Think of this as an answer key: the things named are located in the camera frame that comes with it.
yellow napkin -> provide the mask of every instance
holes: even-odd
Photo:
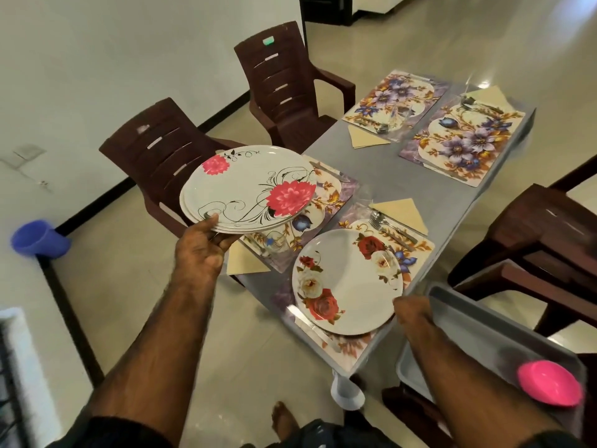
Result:
[[[242,273],[269,272],[269,267],[252,254],[240,240],[234,242],[228,250],[228,275]]]
[[[476,91],[467,92],[466,95],[474,98],[478,103],[498,107],[505,112],[515,111],[499,86],[477,89]]]
[[[378,144],[390,144],[389,141],[384,140],[377,135],[369,134],[369,132],[350,124],[348,124],[348,133],[352,140],[352,147],[355,149],[367,146],[377,146]]]
[[[413,228],[415,231],[419,231],[424,236],[429,234],[429,230],[425,226],[421,214],[419,214],[417,207],[414,205],[413,198],[397,199],[396,201],[388,201],[386,203],[373,203],[369,204],[369,207],[380,211],[405,226]]]

person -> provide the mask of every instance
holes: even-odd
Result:
[[[178,446],[215,282],[224,252],[238,238],[210,239],[216,223],[213,216],[179,239],[170,282],[147,323],[71,430],[51,447]],[[427,297],[399,297],[394,308],[459,447],[580,446],[524,394],[453,344],[433,323]],[[276,403],[272,421],[280,448],[397,446],[359,412],[347,412],[344,426],[315,420],[300,428],[286,405]]]

pink bowl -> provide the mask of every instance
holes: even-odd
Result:
[[[576,406],[583,388],[572,374],[553,361],[539,360],[518,368],[518,382],[533,399],[551,406]]]

blue bucket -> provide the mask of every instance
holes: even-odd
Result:
[[[71,240],[61,236],[45,220],[22,225],[10,238],[12,249],[25,256],[40,254],[59,258],[71,248]]]

table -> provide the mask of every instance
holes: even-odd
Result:
[[[418,125],[424,124],[433,116],[435,108],[442,106],[442,101],[449,100],[464,91],[464,85],[452,85],[437,104],[419,121]],[[413,279],[405,294],[412,292],[416,284],[433,266],[459,224],[472,208],[474,202],[491,184],[496,174],[500,171],[511,151],[518,148],[524,140],[528,139],[528,133],[534,119],[534,110],[515,101],[511,101],[511,104],[517,109],[526,112],[526,116],[521,126],[514,132],[510,143],[502,151],[496,163],[491,167],[477,188],[467,186],[462,182],[433,170],[428,170],[423,166],[419,166],[398,156],[403,145],[417,133],[417,126],[408,135],[405,135],[401,142],[353,149],[347,128],[348,123],[339,120],[305,151],[305,154],[310,157],[314,157],[322,163],[346,173],[357,179],[362,185],[367,186],[375,202],[413,198],[425,225],[429,229],[428,239],[435,244],[435,249],[423,265],[421,271]],[[336,226],[339,219],[350,206],[351,200],[332,218],[321,232],[329,231],[333,226]],[[278,313],[272,306],[271,297],[289,279],[291,273],[292,268],[289,267],[285,273],[270,271],[267,273],[237,275],[237,278],[266,308],[274,313]],[[346,410],[360,408],[364,402],[364,396],[347,379],[356,373],[367,360],[368,356],[375,350],[387,332],[390,331],[391,325],[386,324],[382,331],[367,345],[353,368],[347,371],[340,367],[321,346],[316,344],[295,323],[285,319],[282,319],[282,321],[331,366],[335,374],[335,380],[332,384],[332,396],[336,402]]]

